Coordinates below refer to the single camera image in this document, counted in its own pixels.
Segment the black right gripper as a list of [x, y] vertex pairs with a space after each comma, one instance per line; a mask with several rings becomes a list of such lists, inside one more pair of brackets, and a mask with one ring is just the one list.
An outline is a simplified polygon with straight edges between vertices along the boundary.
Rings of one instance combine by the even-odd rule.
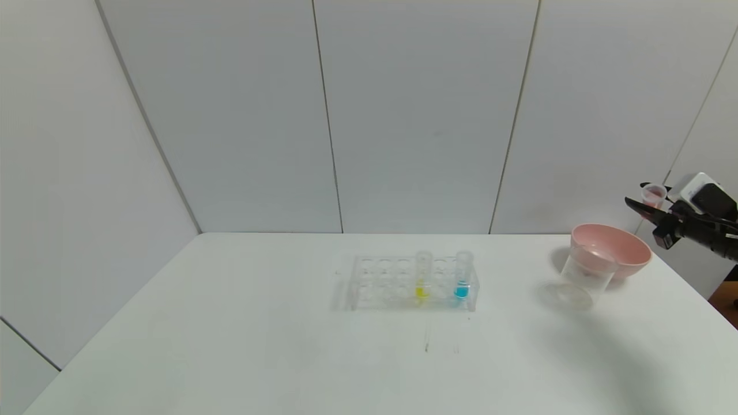
[[669, 197], [671, 187], [654, 182], [641, 182], [640, 187], [642, 202], [625, 197], [624, 203], [656, 226], [653, 236], [659, 247], [669, 250], [680, 239], [688, 239], [719, 257], [737, 261], [735, 222], [698, 214], [683, 201], [675, 202], [668, 211], [648, 206], [646, 204], [672, 203]]

